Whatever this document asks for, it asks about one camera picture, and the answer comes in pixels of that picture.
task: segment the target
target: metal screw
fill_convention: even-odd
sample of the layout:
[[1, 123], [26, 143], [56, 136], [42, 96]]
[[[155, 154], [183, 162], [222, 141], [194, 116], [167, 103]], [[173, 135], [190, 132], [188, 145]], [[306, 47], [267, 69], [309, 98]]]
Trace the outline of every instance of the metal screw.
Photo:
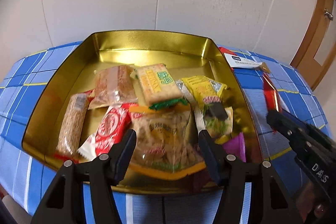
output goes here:
[[226, 158], [227, 158], [227, 160], [229, 160], [229, 161], [234, 161], [234, 160], [236, 160], [236, 156], [235, 156], [235, 155], [232, 155], [232, 154], [227, 155]]
[[71, 166], [72, 165], [72, 160], [66, 160], [65, 162], [64, 162], [64, 166], [65, 167], [69, 167], [69, 166]]
[[100, 160], [107, 160], [109, 158], [109, 155], [107, 155], [107, 154], [101, 154], [100, 156], [99, 156], [99, 159]]
[[264, 160], [264, 161], [262, 162], [262, 164], [263, 164], [263, 166], [266, 167], [266, 168], [271, 167], [271, 163], [270, 163], [268, 160]]
[[334, 16], [330, 12], [328, 12], [327, 9], [324, 9], [324, 16], [325, 16], [325, 18], [328, 18], [331, 21], [334, 20]]

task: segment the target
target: purple wrapper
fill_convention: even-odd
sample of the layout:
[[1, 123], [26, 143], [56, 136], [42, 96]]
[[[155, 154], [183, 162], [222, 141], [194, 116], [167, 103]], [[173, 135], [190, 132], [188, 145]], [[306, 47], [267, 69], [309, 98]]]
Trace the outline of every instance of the purple wrapper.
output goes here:
[[[243, 162], [246, 162], [245, 154], [245, 140], [243, 133], [239, 133], [238, 136], [222, 144], [222, 147], [228, 154], [233, 154]], [[207, 169], [202, 170], [194, 174], [194, 192], [198, 192], [202, 187], [211, 181], [209, 172]]]

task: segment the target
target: clear plastic bag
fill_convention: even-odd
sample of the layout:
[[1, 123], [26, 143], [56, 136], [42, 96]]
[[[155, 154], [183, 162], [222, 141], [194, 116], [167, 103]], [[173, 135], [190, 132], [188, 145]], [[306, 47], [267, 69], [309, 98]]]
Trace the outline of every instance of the clear plastic bag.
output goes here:
[[89, 105], [89, 93], [78, 93], [70, 97], [58, 136], [55, 156], [73, 159], [81, 137], [85, 114]]
[[134, 107], [130, 108], [137, 133], [130, 168], [166, 180], [177, 180], [204, 169], [202, 157], [185, 139], [190, 108], [183, 109], [180, 105], [180, 111], [138, 113]]
[[96, 75], [94, 99], [89, 109], [136, 102], [137, 97], [130, 77], [132, 70], [128, 65], [101, 70]]

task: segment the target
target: blue checkered fabric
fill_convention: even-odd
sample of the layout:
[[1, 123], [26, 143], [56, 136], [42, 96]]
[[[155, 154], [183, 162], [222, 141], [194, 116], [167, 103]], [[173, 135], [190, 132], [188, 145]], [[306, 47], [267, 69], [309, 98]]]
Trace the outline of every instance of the blue checkered fabric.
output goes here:
[[[81, 42], [49, 48], [17, 61], [0, 84], [0, 184], [29, 214], [33, 214], [55, 172], [22, 151], [21, 141], [29, 117], [46, 84], [59, 66]], [[328, 122], [316, 97], [301, 75], [291, 66], [272, 58], [226, 47], [238, 56], [265, 62], [277, 87], [281, 106], [300, 120], [320, 128], [330, 137]], [[234, 69], [246, 95], [256, 125], [264, 159], [272, 162], [287, 189], [295, 193], [307, 177], [294, 162], [288, 141], [273, 133], [265, 120], [266, 104], [260, 71]], [[90, 187], [83, 186], [87, 223], [94, 223]], [[241, 224], [247, 224], [251, 184], [245, 185]], [[113, 193], [124, 224], [212, 223], [222, 190], [182, 197], [152, 197]]]

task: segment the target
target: red wrapper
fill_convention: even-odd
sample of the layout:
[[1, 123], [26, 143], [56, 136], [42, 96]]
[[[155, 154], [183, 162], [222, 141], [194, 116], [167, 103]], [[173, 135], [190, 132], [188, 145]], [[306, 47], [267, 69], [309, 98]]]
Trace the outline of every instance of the red wrapper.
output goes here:
[[228, 53], [228, 54], [232, 54], [232, 55], [237, 55], [233, 51], [228, 50], [227, 48], [224, 48], [224, 47], [218, 47], [218, 48], [219, 48], [220, 52], [223, 53], [223, 54]]
[[128, 113], [131, 103], [119, 107], [109, 107], [95, 133], [87, 138], [78, 152], [88, 160], [108, 153], [115, 143], [119, 143], [126, 127], [131, 122]]
[[268, 75], [265, 73], [263, 73], [262, 75], [262, 81], [262, 89], [265, 95], [267, 110], [275, 109], [278, 112], [281, 112], [282, 108], [280, 104], [280, 96], [276, 87], [274, 86]]

